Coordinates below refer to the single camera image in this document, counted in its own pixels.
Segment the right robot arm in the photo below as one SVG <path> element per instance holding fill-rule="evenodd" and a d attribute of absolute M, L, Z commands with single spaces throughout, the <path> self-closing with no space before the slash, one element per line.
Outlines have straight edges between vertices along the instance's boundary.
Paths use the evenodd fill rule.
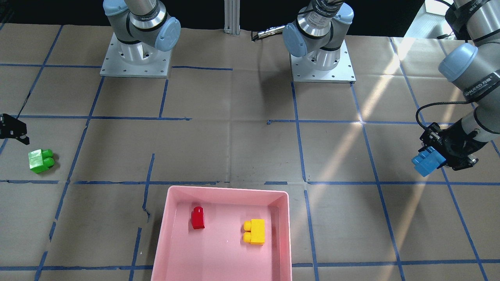
<path fill-rule="evenodd" d="M 1 31 L 1 88 L 21 87 L 25 103 L 53 103 L 57 110 L 90 105 L 97 81 L 105 91 L 142 96 L 168 85 L 171 51 L 180 22 L 159 0 L 105 0 L 113 34 L 107 53 L 89 27 L 7 24 Z"/>

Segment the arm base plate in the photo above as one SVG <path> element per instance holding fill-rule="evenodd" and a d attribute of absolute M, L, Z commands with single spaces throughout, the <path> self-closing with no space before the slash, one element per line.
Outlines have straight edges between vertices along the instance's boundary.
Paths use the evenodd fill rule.
<path fill-rule="evenodd" d="M 163 52 L 139 42 L 125 44 L 112 34 L 100 76 L 114 78 L 168 78 L 172 51 Z"/>
<path fill-rule="evenodd" d="M 294 82 L 353 84 L 357 81 L 345 40 L 334 51 L 317 50 L 303 57 L 289 55 Z"/>

